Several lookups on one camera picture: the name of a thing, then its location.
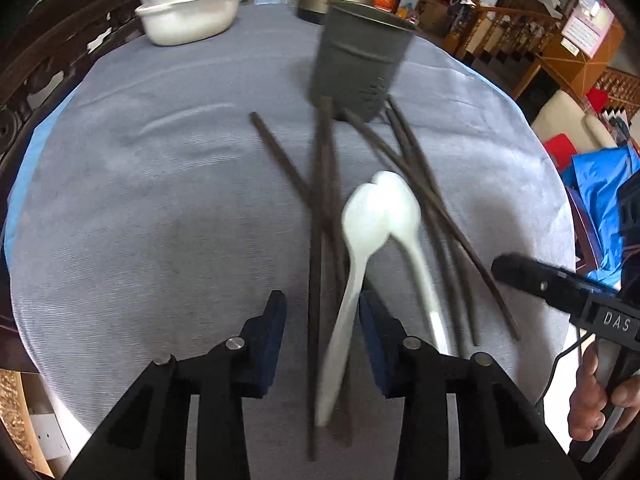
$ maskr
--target white bowl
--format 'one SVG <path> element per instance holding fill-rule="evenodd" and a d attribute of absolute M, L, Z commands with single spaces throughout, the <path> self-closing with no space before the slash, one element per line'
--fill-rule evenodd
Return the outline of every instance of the white bowl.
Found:
<path fill-rule="evenodd" d="M 204 40 L 227 30 L 238 12 L 239 0 L 183 0 L 140 6 L 136 14 L 149 39 L 169 46 Z"/>

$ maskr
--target red object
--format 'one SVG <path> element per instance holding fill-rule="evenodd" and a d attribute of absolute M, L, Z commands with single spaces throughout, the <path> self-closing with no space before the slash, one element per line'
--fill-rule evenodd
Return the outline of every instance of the red object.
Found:
<path fill-rule="evenodd" d="M 571 157 L 577 155 L 569 137 L 565 134 L 559 134 L 549 139 L 547 142 L 543 142 L 546 152 L 549 154 L 554 162 L 556 170 L 563 171 L 571 164 Z"/>
<path fill-rule="evenodd" d="M 592 88 L 587 92 L 587 99 L 591 103 L 591 106 L 596 111 L 596 113 L 599 114 L 607 105 L 607 101 L 609 101 L 609 94 L 607 94 L 604 90 Z"/>
<path fill-rule="evenodd" d="M 391 12 L 396 4 L 396 0 L 374 0 L 374 6 L 380 10 Z"/>

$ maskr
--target screw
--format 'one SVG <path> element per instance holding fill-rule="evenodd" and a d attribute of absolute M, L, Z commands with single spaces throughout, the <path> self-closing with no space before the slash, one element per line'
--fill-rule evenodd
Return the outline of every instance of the screw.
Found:
<path fill-rule="evenodd" d="M 474 356 L 474 359 L 476 360 L 476 363 L 478 363 L 480 366 L 489 366 L 494 362 L 494 358 L 491 357 L 489 354 L 485 354 L 484 352 L 478 352 Z"/>
<path fill-rule="evenodd" d="M 417 350 L 418 348 L 420 348 L 420 346 L 422 346 L 422 341 L 420 341 L 417 337 L 410 336 L 405 337 L 404 341 L 402 341 L 402 344 L 408 350 Z"/>
<path fill-rule="evenodd" d="M 229 350 L 239 350 L 244 346 L 244 339 L 241 337 L 230 337 L 226 340 L 225 345 Z"/>
<path fill-rule="evenodd" d="M 162 366 L 167 364 L 171 360 L 171 354 L 168 352 L 160 352 L 156 357 L 153 358 L 153 362 L 157 366 Z"/>

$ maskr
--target round table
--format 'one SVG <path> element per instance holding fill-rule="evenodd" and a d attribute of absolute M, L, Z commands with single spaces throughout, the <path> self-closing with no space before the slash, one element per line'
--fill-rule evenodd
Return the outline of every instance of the round table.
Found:
<path fill-rule="evenodd" d="M 306 462 L 310 215 L 248 121 L 249 112 L 261 114 L 309 178 L 314 114 L 305 93 L 320 31 L 289 7 L 249 5 L 208 40 L 160 48 L 142 37 L 100 59 L 60 114 L 20 214 L 11 288 L 29 354 L 89 430 L 152 357 L 207 352 L 279 288 L 289 317 L 274 385 L 265 399 L 244 402 L 253 478 L 392 477 L 402 403 L 378 393 L 358 327 L 353 445 L 321 431 L 319 461 Z M 561 181 L 513 101 L 420 38 L 392 94 L 485 265 L 508 251 L 574 264 Z M 372 126 L 393 142 L 388 126 Z M 347 124 L 337 123 L 335 135 L 347 197 L 382 166 Z M 422 242 L 433 263 L 424 233 Z M 537 400 L 566 317 L 501 287 L 522 330 L 517 344 L 468 268 L 483 344 L 466 340 L 466 355 L 488 352 Z M 398 247 L 386 244 L 367 272 L 407 332 L 426 337 Z M 322 327 L 323 344 L 330 330 Z"/>

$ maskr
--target finger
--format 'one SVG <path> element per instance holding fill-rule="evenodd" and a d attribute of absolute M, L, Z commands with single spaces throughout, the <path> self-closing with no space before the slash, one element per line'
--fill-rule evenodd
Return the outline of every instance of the finger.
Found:
<path fill-rule="evenodd" d="M 584 428 L 569 428 L 569 436 L 580 442 L 587 442 L 593 437 L 593 431 L 585 430 Z"/>
<path fill-rule="evenodd" d="M 625 431 L 626 427 L 631 424 L 631 422 L 636 418 L 640 412 L 640 408 L 627 408 L 620 417 L 620 420 L 616 424 L 615 428 L 613 428 L 613 434 L 620 433 L 621 431 Z"/>
<path fill-rule="evenodd" d="M 594 376 L 584 376 L 569 398 L 571 408 L 591 408 L 597 411 L 607 405 L 607 393 Z"/>
<path fill-rule="evenodd" d="M 575 375 L 576 380 L 584 376 L 592 376 L 598 368 L 598 346 L 592 342 L 582 354 L 582 362 Z"/>
<path fill-rule="evenodd" d="M 570 430 L 599 430 L 605 420 L 602 412 L 583 408 L 570 410 L 567 417 Z"/>
<path fill-rule="evenodd" d="M 640 376 L 620 384 L 613 391 L 611 402 L 621 408 L 640 408 Z"/>

